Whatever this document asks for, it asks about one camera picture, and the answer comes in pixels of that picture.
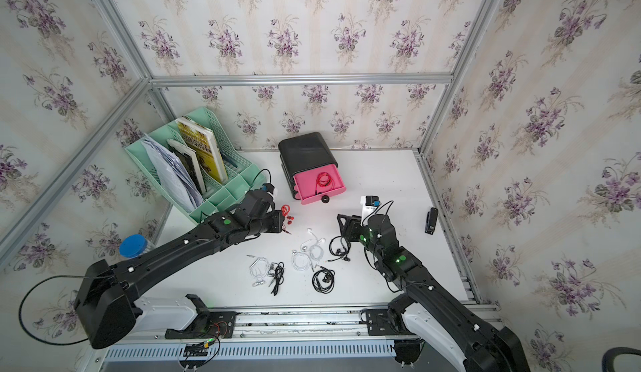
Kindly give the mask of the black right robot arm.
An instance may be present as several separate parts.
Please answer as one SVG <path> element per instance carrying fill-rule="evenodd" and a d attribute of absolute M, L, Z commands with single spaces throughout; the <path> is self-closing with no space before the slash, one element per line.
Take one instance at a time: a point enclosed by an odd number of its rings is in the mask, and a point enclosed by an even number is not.
<path fill-rule="evenodd" d="M 411 251 L 400 245 L 385 214 L 339 214 L 341 236 L 361 243 L 374 268 L 400 290 L 387 306 L 395 328 L 419 336 L 458 371 L 529 371 L 522 343 L 452 296 Z"/>

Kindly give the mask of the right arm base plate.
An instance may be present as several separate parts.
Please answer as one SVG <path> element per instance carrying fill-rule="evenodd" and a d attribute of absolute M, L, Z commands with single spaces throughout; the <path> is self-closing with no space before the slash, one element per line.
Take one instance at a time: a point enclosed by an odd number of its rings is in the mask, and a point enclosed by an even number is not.
<path fill-rule="evenodd" d="M 388 309 L 363 309 L 359 317 L 361 323 L 366 326 L 369 336 L 412 335 L 401 319 L 393 316 Z"/>

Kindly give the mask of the red earphones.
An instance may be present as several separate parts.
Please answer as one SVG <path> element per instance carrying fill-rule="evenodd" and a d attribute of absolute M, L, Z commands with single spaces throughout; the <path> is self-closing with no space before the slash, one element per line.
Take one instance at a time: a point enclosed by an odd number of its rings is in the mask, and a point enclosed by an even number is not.
<path fill-rule="evenodd" d="M 315 180 L 315 193 L 326 193 L 335 188 L 335 183 L 332 175 L 328 172 L 321 172 L 317 175 Z"/>
<path fill-rule="evenodd" d="M 290 234 L 290 225 L 292 225 L 294 217 L 290 214 L 290 205 L 284 204 L 281 206 L 280 211 L 283 215 L 282 231 Z"/>

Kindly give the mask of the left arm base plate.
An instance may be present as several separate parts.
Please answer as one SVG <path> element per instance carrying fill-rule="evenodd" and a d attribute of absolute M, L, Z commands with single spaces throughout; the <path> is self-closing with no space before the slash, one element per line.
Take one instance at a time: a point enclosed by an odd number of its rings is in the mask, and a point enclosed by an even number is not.
<path fill-rule="evenodd" d="M 237 313 L 208 308 L 197 295 L 186 295 L 190 305 L 195 305 L 195 318 L 183 330 L 168 329 L 167 340 L 230 339 L 234 333 Z"/>

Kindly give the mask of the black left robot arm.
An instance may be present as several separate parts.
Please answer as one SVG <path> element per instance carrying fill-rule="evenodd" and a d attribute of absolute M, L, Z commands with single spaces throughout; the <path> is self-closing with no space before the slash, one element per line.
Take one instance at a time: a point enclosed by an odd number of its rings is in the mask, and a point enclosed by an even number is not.
<path fill-rule="evenodd" d="M 145 313 L 135 302 L 174 273 L 262 233 L 281 233 L 284 215 L 275 206 L 274 191 L 273 184 L 265 183 L 248 191 L 231 213 L 214 213 L 148 253 L 90 265 L 73 308 L 91 347 L 102 350 L 132 332 Z"/>

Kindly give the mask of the pink top drawer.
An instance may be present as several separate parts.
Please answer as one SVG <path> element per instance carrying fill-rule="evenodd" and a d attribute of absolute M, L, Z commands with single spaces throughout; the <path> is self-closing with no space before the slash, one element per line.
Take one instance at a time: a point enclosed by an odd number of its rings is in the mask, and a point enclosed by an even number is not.
<path fill-rule="evenodd" d="M 345 193 L 347 187 L 336 165 L 329 164 L 294 176 L 294 198 L 302 205 L 315 202 L 328 203 L 337 195 Z"/>

